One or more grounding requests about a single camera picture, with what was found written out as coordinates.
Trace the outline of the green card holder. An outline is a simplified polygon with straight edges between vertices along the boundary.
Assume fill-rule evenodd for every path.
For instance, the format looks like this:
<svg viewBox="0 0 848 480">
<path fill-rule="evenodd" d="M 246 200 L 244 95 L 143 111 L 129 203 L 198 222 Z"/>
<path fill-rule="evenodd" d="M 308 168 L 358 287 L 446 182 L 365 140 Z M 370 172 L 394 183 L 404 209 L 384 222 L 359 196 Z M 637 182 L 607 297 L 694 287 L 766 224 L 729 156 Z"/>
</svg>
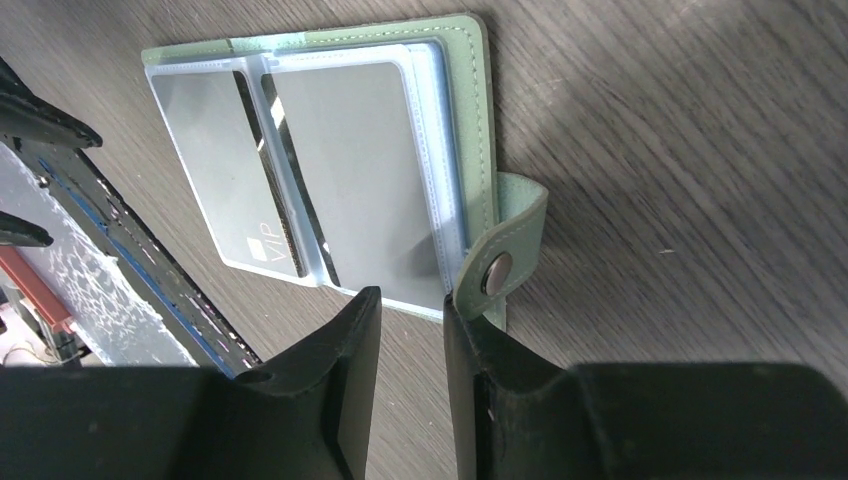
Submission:
<svg viewBox="0 0 848 480">
<path fill-rule="evenodd" d="M 389 307 L 437 322 L 452 302 L 466 318 L 506 325 L 506 298 L 533 273 L 548 192 L 526 177 L 501 172 L 495 159 L 488 37 L 472 14 L 355 27 L 225 38 L 154 47 L 142 54 L 151 91 L 154 75 L 240 71 L 247 77 L 279 178 L 290 232 L 301 254 L 300 278 L 267 276 L 307 287 L 331 285 L 318 228 L 299 174 L 280 104 L 262 78 L 287 70 L 396 64 L 418 149 L 445 295 L 437 310 Z"/>
</svg>

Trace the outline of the grey credit card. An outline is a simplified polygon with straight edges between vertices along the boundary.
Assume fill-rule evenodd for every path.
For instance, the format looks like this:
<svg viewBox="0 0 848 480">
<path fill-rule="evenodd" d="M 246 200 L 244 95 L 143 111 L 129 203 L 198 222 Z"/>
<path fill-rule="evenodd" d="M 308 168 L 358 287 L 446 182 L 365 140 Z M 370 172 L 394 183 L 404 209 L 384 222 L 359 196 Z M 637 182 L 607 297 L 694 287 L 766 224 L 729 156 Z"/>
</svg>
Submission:
<svg viewBox="0 0 848 480">
<path fill-rule="evenodd" d="M 277 71 L 262 85 L 282 108 L 331 285 L 439 309 L 445 287 L 400 68 Z"/>
</svg>

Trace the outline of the grey VIP card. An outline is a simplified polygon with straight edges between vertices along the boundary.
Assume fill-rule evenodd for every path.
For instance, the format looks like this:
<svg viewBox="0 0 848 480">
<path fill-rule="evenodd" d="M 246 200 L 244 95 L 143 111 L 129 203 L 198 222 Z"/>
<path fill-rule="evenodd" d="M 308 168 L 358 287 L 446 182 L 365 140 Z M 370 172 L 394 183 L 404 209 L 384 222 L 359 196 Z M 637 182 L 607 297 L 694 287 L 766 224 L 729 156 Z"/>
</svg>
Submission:
<svg viewBox="0 0 848 480">
<path fill-rule="evenodd" d="M 160 74 L 151 85 L 222 261 L 267 276 L 302 277 L 246 75 Z"/>
</svg>

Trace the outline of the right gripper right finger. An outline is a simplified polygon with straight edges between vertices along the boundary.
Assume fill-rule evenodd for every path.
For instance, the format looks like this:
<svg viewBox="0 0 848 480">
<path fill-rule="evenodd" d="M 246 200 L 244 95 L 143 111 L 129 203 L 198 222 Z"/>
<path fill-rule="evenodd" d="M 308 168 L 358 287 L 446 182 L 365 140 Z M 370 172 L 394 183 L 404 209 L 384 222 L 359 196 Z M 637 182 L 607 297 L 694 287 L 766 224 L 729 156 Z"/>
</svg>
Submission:
<svg viewBox="0 0 848 480">
<path fill-rule="evenodd" d="M 462 479 L 843 479 L 847 401 L 793 363 L 560 368 L 444 306 Z"/>
</svg>

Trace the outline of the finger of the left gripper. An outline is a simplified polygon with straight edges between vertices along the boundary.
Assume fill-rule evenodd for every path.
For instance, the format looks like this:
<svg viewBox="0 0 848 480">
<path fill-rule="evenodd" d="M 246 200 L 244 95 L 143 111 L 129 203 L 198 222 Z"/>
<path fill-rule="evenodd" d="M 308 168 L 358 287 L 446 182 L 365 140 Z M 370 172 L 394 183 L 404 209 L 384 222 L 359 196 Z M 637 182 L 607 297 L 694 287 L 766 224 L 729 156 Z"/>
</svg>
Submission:
<svg viewBox="0 0 848 480">
<path fill-rule="evenodd" d="M 6 212 L 0 212 L 0 243 L 13 247 L 49 247 L 53 237 L 47 230 Z"/>
<path fill-rule="evenodd" d="M 74 149 L 99 148 L 102 137 L 86 123 L 35 95 L 1 59 L 1 132 Z"/>
</svg>

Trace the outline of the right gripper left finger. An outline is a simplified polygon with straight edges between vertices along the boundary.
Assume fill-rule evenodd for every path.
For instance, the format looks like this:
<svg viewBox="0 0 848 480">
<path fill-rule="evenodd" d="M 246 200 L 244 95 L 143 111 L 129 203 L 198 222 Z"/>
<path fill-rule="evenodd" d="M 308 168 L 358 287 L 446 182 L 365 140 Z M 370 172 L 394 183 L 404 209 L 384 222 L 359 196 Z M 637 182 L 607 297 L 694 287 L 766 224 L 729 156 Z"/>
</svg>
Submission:
<svg viewBox="0 0 848 480">
<path fill-rule="evenodd" d="M 8 367 L 5 479 L 361 479 L 382 302 L 375 286 L 265 363 Z"/>
</svg>

